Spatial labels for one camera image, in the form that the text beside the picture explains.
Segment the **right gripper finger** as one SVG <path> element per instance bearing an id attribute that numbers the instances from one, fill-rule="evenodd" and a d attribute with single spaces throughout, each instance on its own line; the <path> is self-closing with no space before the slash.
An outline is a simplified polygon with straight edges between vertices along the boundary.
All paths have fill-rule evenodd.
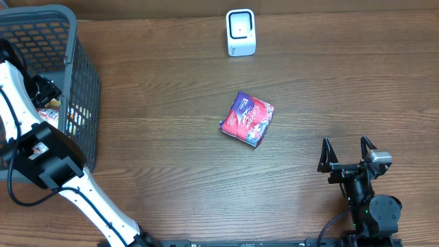
<path id="1" fill-rule="evenodd" d="M 370 139 L 366 136 L 363 135 L 360 139 L 360 143 L 361 143 L 361 157 L 364 161 L 372 161 L 373 157 L 372 155 L 374 154 L 374 151 L 377 149 L 372 142 L 370 141 Z"/>
<path id="2" fill-rule="evenodd" d="M 322 141 L 322 152 L 320 155 L 320 161 L 318 163 L 317 172 L 329 173 L 336 170 L 340 165 L 332 145 L 328 138 L 324 138 Z"/>

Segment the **yellow white snack bag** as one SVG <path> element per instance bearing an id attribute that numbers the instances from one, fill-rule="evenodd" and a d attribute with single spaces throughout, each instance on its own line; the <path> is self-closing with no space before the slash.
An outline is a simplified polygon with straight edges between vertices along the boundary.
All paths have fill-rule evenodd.
<path id="1" fill-rule="evenodd" d="M 54 128 L 58 127 L 61 101 L 52 99 L 46 105 L 41 108 L 37 108 L 37 112 L 42 120 L 51 124 Z"/>

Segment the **red purple pad package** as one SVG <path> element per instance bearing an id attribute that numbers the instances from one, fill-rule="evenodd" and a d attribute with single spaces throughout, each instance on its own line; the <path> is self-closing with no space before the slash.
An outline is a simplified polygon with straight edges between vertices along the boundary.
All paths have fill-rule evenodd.
<path id="1" fill-rule="evenodd" d="M 227 118 L 219 123 L 220 130 L 257 148 L 272 121 L 273 113 L 273 105 L 240 91 Z"/>

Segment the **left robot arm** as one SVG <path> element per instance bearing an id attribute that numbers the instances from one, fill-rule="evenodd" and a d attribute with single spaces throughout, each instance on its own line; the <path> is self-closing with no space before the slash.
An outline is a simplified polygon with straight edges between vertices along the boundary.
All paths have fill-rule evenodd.
<path id="1" fill-rule="evenodd" d="M 1 39 L 1 120 L 7 141 L 1 148 L 1 161 L 8 165 L 10 198 L 17 205 L 32 207 L 60 195 L 94 223 L 107 246 L 160 246 L 103 192 L 79 146 L 38 114 L 38 106 L 60 94 L 47 78 L 30 76 L 24 58 L 17 56 L 8 40 Z M 12 187 L 15 171 L 50 193 L 35 202 L 19 200 Z"/>

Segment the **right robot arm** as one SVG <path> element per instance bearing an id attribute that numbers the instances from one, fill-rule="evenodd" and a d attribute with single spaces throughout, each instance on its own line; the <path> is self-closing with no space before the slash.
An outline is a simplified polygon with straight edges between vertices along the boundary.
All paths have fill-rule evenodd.
<path id="1" fill-rule="evenodd" d="M 399 230 L 401 201 L 389 195 L 376 195 L 372 181 L 384 175 L 392 164 L 392 156 L 377 148 L 367 136 L 360 139 L 361 160 L 342 165 L 327 138 L 322 141 L 322 152 L 317 171 L 328 173 L 328 183 L 338 184 L 346 198 L 348 209 L 327 222 L 320 231 L 316 246 L 401 246 L 393 234 Z M 336 240 L 324 239 L 326 230 L 340 218 L 350 214 L 353 230 L 344 231 Z"/>

